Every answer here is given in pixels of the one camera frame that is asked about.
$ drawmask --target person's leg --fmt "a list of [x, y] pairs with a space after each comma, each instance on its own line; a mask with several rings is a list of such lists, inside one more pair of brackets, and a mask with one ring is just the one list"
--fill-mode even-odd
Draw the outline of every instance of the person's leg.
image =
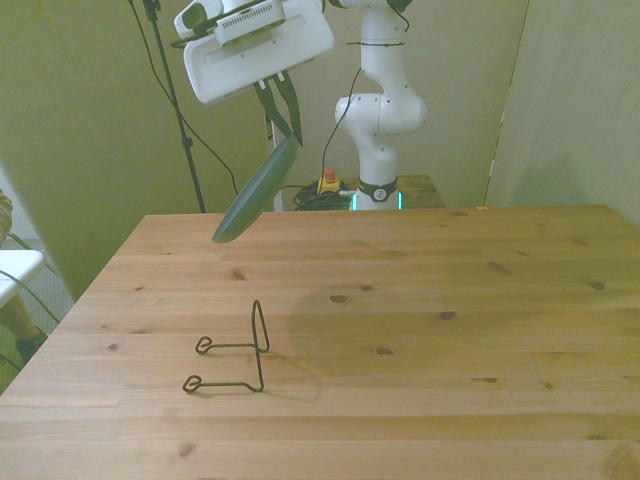
[[35, 337], [40, 333], [40, 330], [31, 323], [20, 295], [15, 295], [0, 308], [0, 325], [9, 330], [16, 341]]
[[31, 323], [20, 295], [15, 295], [0, 308], [0, 325], [14, 336], [16, 348], [25, 364], [47, 339], [47, 334]]

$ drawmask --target beige wall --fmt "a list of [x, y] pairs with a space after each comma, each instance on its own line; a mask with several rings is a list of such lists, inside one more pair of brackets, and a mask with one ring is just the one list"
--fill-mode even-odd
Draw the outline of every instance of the beige wall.
[[[185, 3], [162, 1], [167, 44]], [[0, 162], [77, 298], [145, 214], [198, 211], [175, 115], [126, 1], [4, 1], [0, 27]], [[199, 104], [167, 49], [185, 116], [242, 186], [266, 155], [258, 102]], [[209, 211], [226, 210], [226, 171], [194, 154]]]
[[[400, 174], [429, 174], [449, 206], [484, 199], [526, 8], [526, 0], [416, 0], [406, 11], [408, 77], [429, 118], [420, 133], [389, 141]], [[306, 144], [290, 183], [320, 175], [336, 102], [349, 93], [360, 64], [360, 48], [346, 43], [360, 40], [362, 13], [327, 7], [326, 16], [336, 48], [291, 73]], [[380, 90], [365, 78], [358, 91]], [[344, 132], [336, 135], [327, 165], [341, 176], [358, 176], [357, 151]]]
[[488, 205], [607, 204], [640, 227], [640, 3], [532, 0]]

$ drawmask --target wood grain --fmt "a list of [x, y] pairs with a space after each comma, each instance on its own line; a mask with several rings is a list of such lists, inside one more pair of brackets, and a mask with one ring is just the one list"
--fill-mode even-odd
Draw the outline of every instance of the wood grain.
[[[146, 217], [0, 397], [0, 479], [640, 478], [640, 233], [606, 207]], [[271, 352], [199, 356], [202, 335]]]

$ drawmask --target microphone stand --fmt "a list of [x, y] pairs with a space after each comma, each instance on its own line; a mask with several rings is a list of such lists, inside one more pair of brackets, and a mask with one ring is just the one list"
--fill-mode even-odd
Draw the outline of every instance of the microphone stand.
[[187, 136], [184, 129], [184, 122], [182, 120], [182, 114], [180, 113], [180, 107], [178, 106], [178, 97], [176, 91], [173, 88], [173, 81], [171, 80], [171, 72], [169, 71], [169, 63], [162, 46], [162, 38], [160, 38], [160, 30], [158, 29], [158, 15], [156, 11], [160, 11], [160, 0], [143, 0], [144, 10], [147, 13], [147, 19], [151, 22], [153, 33], [156, 37], [156, 43], [158, 44], [158, 50], [160, 51], [160, 58], [162, 59], [162, 65], [164, 66], [164, 73], [167, 77], [167, 85], [169, 87], [169, 95], [171, 96], [171, 103], [176, 112], [176, 118], [178, 120], [178, 127], [180, 127], [180, 134], [182, 136], [182, 146], [187, 156], [187, 162], [189, 163], [189, 170], [191, 171], [191, 179], [193, 180], [193, 186], [196, 190], [196, 196], [198, 197], [198, 204], [200, 205], [200, 212], [206, 213], [204, 206], [204, 199], [202, 198], [202, 192], [200, 191], [200, 184], [198, 182], [198, 175], [196, 173], [196, 166], [193, 162], [193, 155], [191, 154], [191, 147], [193, 146], [193, 140]]

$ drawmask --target black wire holder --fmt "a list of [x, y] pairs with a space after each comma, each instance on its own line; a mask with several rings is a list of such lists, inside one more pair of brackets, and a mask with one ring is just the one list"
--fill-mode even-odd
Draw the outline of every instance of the black wire holder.
[[[256, 310], [260, 314], [260, 323], [262, 324], [262, 332], [266, 341], [266, 348], [260, 348], [258, 344], [258, 331], [256, 329]], [[182, 389], [187, 393], [194, 393], [201, 387], [246, 387], [254, 393], [260, 393], [264, 390], [264, 378], [262, 376], [262, 362], [260, 354], [267, 353], [271, 348], [269, 343], [269, 335], [267, 334], [267, 326], [264, 322], [264, 314], [262, 313], [262, 305], [260, 301], [253, 302], [251, 310], [251, 329], [253, 331], [253, 343], [217, 343], [214, 344], [211, 337], [204, 336], [200, 338], [196, 345], [196, 352], [199, 355], [205, 355], [213, 348], [253, 348], [256, 352], [256, 364], [258, 366], [258, 378], [260, 379], [260, 387], [253, 387], [246, 382], [212, 382], [205, 383], [199, 375], [191, 375], [182, 385]]]

